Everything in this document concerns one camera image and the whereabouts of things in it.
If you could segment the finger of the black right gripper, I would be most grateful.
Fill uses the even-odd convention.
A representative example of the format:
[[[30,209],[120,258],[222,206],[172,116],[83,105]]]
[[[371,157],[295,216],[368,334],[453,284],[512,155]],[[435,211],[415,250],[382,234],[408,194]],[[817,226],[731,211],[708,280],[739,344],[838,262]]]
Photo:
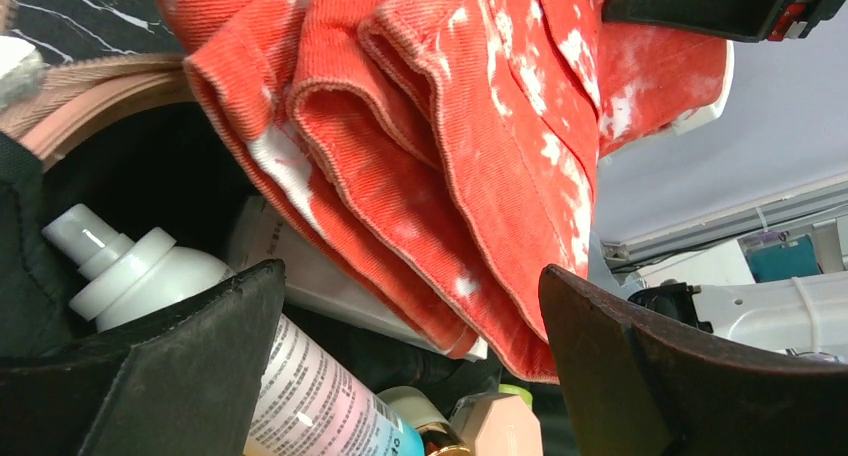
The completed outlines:
[[[805,38],[846,0],[606,0],[605,22],[673,28],[758,43]]]

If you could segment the red white tie-dye cloth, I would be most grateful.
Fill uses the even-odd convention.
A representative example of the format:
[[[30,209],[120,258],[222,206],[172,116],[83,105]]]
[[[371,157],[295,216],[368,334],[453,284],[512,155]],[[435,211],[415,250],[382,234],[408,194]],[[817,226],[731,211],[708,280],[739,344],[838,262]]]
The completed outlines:
[[[556,380],[548,264],[588,271],[605,0],[157,0],[201,107],[285,220],[453,357]]]

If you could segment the pink hard shell suitcase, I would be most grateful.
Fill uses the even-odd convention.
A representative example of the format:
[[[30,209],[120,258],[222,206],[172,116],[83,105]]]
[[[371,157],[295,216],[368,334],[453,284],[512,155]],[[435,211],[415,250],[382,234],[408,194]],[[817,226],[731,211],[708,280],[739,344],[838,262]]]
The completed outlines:
[[[86,277],[43,233],[66,210],[85,205],[132,240],[161,228],[213,256],[237,185],[260,192],[199,104],[183,49],[50,68],[37,95],[2,113],[1,361],[98,334],[70,307]]]

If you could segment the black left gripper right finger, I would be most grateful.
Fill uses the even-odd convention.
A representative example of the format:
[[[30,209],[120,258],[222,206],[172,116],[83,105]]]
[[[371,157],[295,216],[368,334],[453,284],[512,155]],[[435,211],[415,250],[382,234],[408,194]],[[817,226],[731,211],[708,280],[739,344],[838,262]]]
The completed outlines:
[[[843,455],[847,368],[731,342],[558,266],[541,312],[584,455]]]

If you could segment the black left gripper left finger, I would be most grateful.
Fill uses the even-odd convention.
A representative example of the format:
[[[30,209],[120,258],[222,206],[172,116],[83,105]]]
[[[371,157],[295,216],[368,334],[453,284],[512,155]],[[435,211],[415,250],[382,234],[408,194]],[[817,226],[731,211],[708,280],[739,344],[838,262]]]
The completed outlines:
[[[239,455],[284,301],[266,260],[175,305],[1,361],[5,455]]]

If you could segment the white divided organizer box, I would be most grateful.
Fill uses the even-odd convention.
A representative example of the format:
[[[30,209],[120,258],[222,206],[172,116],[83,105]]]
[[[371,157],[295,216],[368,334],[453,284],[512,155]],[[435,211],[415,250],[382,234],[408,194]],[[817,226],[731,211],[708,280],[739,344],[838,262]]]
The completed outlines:
[[[602,85],[598,160],[652,139],[681,135],[718,119],[735,71],[728,40],[686,36],[672,47],[631,45],[631,65]]]

